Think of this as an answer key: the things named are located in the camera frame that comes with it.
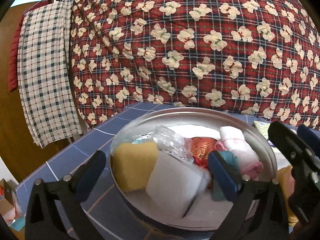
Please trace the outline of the pink white towel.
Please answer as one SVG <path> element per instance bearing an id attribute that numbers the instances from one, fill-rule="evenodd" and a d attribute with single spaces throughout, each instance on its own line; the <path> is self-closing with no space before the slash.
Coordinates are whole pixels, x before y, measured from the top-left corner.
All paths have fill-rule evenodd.
<path id="1" fill-rule="evenodd" d="M 215 144 L 217 151 L 229 151 L 237 158 L 241 175 L 257 180 L 264 166 L 256 152 L 245 141 L 243 132 L 232 126 L 220 127 L 220 140 Z"/>

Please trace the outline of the yellow sponge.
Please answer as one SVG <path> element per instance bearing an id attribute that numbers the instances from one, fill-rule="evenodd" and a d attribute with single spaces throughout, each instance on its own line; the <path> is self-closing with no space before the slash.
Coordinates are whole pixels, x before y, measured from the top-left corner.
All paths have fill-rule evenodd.
<path id="1" fill-rule="evenodd" d="M 121 191 L 145 189 L 158 154 L 157 144 L 153 141 L 119 145 L 112 155 L 112 171 Z"/>

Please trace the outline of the red gold drawstring pouch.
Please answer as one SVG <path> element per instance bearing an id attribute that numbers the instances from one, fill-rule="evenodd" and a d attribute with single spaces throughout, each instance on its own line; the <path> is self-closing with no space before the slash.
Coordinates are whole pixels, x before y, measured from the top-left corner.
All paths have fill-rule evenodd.
<path id="1" fill-rule="evenodd" d="M 209 137 L 193 137 L 191 141 L 194 163 L 202 168 L 208 168 L 208 155 L 215 150 L 217 140 Z"/>

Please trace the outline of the white foam block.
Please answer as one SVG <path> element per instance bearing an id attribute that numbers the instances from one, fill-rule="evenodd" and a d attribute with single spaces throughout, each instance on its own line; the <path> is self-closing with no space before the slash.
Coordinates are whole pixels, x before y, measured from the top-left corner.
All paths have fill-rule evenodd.
<path id="1" fill-rule="evenodd" d="M 160 152 L 146 192 L 164 212 L 183 218 L 210 182 L 211 175 L 206 169 Z"/>

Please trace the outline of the clear bag of cotton swabs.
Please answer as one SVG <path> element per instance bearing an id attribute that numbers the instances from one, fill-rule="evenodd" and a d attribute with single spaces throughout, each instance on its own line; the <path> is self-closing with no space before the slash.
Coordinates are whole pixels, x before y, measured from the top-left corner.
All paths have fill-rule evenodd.
<path id="1" fill-rule="evenodd" d="M 159 151 L 190 163 L 194 162 L 191 152 L 192 139 L 182 137 L 165 126 L 157 126 L 153 132 L 148 135 L 148 139 L 157 144 Z"/>

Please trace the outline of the round yellow tin lid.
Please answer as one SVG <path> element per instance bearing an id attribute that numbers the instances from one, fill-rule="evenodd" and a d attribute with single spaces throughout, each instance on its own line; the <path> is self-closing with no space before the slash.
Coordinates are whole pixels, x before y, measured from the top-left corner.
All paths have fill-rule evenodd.
<path id="1" fill-rule="evenodd" d="M 280 183 L 280 187 L 284 196 L 286 210 L 287 210 L 287 218 L 289 226 L 295 226 L 298 223 L 297 216 L 293 213 L 293 211 L 289 207 L 289 197 L 293 194 L 295 189 L 295 179 L 291 174 L 292 165 L 281 168 L 277 171 L 277 180 Z"/>

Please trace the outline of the yellow patterned tissue box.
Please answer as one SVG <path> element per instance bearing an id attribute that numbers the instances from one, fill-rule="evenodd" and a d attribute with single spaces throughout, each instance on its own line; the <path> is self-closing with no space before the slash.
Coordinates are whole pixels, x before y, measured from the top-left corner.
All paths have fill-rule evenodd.
<path id="1" fill-rule="evenodd" d="M 269 123 L 261 122 L 261 121 L 253 121 L 253 126 L 260 132 L 260 134 L 267 140 L 269 145 L 271 146 L 274 153 L 280 153 L 280 150 L 276 148 L 276 146 L 269 140 L 268 137 L 268 128 L 270 126 Z"/>

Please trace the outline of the cardboard box with clutter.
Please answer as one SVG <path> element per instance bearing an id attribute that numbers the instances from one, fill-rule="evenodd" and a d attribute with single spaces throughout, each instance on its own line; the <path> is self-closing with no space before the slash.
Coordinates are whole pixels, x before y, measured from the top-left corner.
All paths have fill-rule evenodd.
<path id="1" fill-rule="evenodd" d="M 1 179 L 1 216 L 14 232 L 24 229 L 25 216 L 18 204 L 16 193 L 5 179 Z"/>

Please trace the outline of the blue checked tablecloth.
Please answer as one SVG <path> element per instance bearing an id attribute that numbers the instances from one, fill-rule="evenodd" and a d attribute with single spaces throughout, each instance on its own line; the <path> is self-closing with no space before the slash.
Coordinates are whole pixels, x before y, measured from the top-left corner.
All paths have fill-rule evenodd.
<path id="1" fill-rule="evenodd" d="M 103 239 L 189 239 L 169 238 L 159 234 L 152 228 L 144 226 L 121 198 L 118 192 L 119 186 L 115 177 L 112 176 L 109 163 L 111 144 L 122 128 L 141 116 L 169 108 L 191 107 L 154 106 L 151 103 L 135 103 L 87 132 L 79 140 L 52 157 L 52 159 L 18 185 L 16 192 L 22 210 L 27 214 L 29 197 L 36 179 L 40 178 L 45 183 L 49 183 L 59 181 L 66 174 L 73 175 L 81 165 L 89 161 L 96 151 L 100 150 L 106 154 L 106 166 L 88 199 L 85 202 L 81 202 L 80 205 Z M 241 119 L 252 126 L 253 121 L 256 120 L 251 115 L 227 114 Z M 286 160 L 279 153 L 274 153 L 274 155 L 278 170 L 286 164 Z M 56 201 L 55 204 L 68 234 L 73 239 L 78 239 L 60 201 Z"/>

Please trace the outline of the wooden door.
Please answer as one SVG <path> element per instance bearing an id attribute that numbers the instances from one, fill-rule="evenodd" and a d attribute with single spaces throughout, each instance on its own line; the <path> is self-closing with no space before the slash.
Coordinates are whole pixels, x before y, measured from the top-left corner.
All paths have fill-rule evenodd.
<path id="1" fill-rule="evenodd" d="M 8 90 L 10 45 L 19 20 L 35 3 L 9 8 L 1 21 L 1 158 L 19 184 L 43 163 L 69 145 L 67 139 L 40 148 L 29 133 L 25 122 L 20 95 Z"/>

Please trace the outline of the red plaid bear quilt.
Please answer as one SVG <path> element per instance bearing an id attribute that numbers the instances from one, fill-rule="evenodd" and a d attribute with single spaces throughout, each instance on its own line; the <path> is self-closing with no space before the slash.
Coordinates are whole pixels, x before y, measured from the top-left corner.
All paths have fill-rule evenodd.
<path id="1" fill-rule="evenodd" d="M 319 32 L 300 0 L 74 0 L 75 103 L 200 107 L 319 129 Z"/>

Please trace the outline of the white checked hanging cloth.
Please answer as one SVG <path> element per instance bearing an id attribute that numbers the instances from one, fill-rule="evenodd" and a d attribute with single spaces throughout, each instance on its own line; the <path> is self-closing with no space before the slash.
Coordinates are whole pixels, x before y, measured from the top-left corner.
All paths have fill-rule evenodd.
<path id="1" fill-rule="evenodd" d="M 82 132 L 69 81 L 73 2 L 26 13 L 17 51 L 21 105 L 33 141 L 41 148 Z"/>

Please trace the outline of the round silver metal tin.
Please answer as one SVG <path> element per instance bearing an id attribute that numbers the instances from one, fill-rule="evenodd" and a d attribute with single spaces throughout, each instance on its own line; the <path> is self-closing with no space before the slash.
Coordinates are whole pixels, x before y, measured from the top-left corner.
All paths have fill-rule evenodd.
<path id="1" fill-rule="evenodd" d="M 276 177 L 277 162 L 271 146 L 252 125 L 228 115 L 204 108 L 169 108 L 141 116 L 122 128 L 110 147 L 110 168 L 116 175 L 114 153 L 125 142 L 142 140 L 157 126 L 163 125 L 184 138 L 210 137 L 219 139 L 221 126 L 233 126 L 242 130 L 245 140 L 255 150 L 264 169 L 259 181 L 270 181 Z M 204 190 L 197 196 L 185 217 L 173 210 L 165 211 L 157 205 L 144 189 L 118 192 L 126 206 L 147 228 L 169 238 L 205 239 L 218 229 L 233 207 L 226 200 L 216 202 L 212 192 Z"/>

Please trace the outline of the red quilted jacket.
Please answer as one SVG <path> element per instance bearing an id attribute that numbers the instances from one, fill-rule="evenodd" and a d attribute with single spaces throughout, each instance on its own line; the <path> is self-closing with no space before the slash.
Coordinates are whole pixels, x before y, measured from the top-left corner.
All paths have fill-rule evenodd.
<path id="1" fill-rule="evenodd" d="M 29 11 L 38 9 L 40 7 L 43 7 L 45 5 L 50 4 L 48 0 L 46 1 L 40 1 L 39 3 L 36 3 L 29 9 L 27 9 L 21 16 L 17 28 L 14 31 L 13 37 L 12 37 L 12 43 L 10 46 L 10 54 L 9 54 L 9 72 L 8 72 L 8 90 L 9 92 L 13 92 L 18 88 L 18 78 L 17 78 L 17 54 L 18 54 L 18 44 L 20 40 L 20 32 L 22 28 L 22 23 L 24 20 L 24 17 L 26 13 Z"/>

